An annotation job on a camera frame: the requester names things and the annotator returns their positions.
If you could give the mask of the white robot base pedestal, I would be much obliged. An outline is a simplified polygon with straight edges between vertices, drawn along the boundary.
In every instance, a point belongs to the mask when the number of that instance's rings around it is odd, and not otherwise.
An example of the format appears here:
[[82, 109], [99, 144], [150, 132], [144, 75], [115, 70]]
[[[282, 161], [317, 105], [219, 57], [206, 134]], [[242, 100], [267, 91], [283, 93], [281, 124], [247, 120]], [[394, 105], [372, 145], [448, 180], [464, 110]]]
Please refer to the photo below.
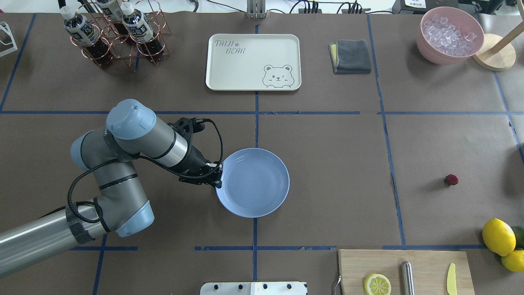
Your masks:
[[201, 295], [307, 295], [307, 283], [299, 281], [208, 282]]

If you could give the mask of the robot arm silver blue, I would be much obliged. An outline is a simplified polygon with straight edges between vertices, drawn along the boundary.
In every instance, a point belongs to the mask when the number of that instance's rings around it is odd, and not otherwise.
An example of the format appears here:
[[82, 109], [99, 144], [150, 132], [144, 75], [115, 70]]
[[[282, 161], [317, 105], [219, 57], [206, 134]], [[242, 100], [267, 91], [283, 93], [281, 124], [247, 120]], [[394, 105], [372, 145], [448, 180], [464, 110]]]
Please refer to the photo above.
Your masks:
[[67, 203], [1, 234], [1, 276], [91, 243], [106, 233], [127, 237], [155, 220], [133, 166], [145, 159], [181, 182], [221, 187], [223, 160], [211, 162], [193, 145], [211, 119], [165, 123], [152, 109], [125, 99], [110, 110], [104, 127], [88, 131], [71, 146], [84, 172], [71, 183]]

